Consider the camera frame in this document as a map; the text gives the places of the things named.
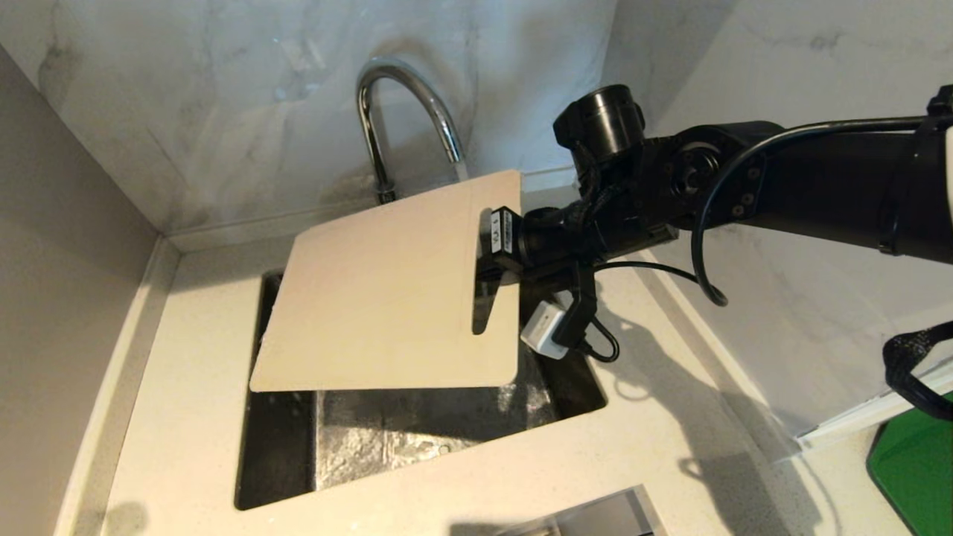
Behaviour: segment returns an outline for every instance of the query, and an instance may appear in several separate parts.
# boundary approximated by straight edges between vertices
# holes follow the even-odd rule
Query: cutting board
[[[518,285],[473,333],[480,214],[519,212],[501,172],[346,216],[299,235],[251,389],[484,387],[517,372]]]

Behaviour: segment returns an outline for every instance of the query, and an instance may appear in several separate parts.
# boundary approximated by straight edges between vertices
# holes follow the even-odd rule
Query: sink basin
[[[264,278],[257,339],[280,275]],[[478,286],[478,316],[492,295]],[[540,297],[520,296],[526,320]],[[588,362],[560,361],[519,346],[513,382],[494,388],[252,393],[246,403],[235,506],[248,509],[446,456],[599,409],[605,399]]]

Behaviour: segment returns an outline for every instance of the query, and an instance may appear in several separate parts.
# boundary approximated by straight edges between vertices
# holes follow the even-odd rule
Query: chrome faucet
[[[420,101],[431,120],[434,121],[440,141],[443,142],[443,151],[447,154],[450,163],[456,164],[463,160],[463,150],[456,136],[454,120],[447,112],[440,97],[424,82],[420,73],[406,63],[390,58],[375,57],[367,62],[360,76],[357,77],[357,111],[360,113],[360,124],[364,130],[364,141],[367,142],[367,152],[374,165],[374,174],[377,177],[377,201],[380,204],[390,203],[397,199],[394,182],[387,176],[384,161],[380,155],[380,144],[374,132],[374,122],[371,120],[371,107],[374,101],[371,98],[371,87],[379,78],[391,78],[404,86]]]

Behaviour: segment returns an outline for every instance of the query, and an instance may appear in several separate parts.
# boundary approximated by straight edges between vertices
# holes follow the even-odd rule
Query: countertop
[[[103,529],[471,536],[643,484],[670,534],[903,534],[864,468],[875,430],[770,464],[633,270],[599,273],[622,354],[604,408],[259,508],[233,506],[262,274],[290,238],[178,267]]]

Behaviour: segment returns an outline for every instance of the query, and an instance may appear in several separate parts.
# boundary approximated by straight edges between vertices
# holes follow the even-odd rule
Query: white wall
[[[0,520],[50,534],[155,230],[0,49]]]
[[[951,20],[943,0],[620,2],[602,81],[632,88],[655,135],[919,114],[953,83]],[[792,434],[886,388],[886,339],[953,319],[948,266],[741,226],[706,238],[731,302],[682,288]],[[653,253],[690,268],[688,234]]]
[[[163,232],[374,204],[355,82],[376,54],[446,101],[470,175],[571,163],[552,121],[598,84],[615,0],[0,0],[0,44]],[[395,82],[398,187],[452,175]]]

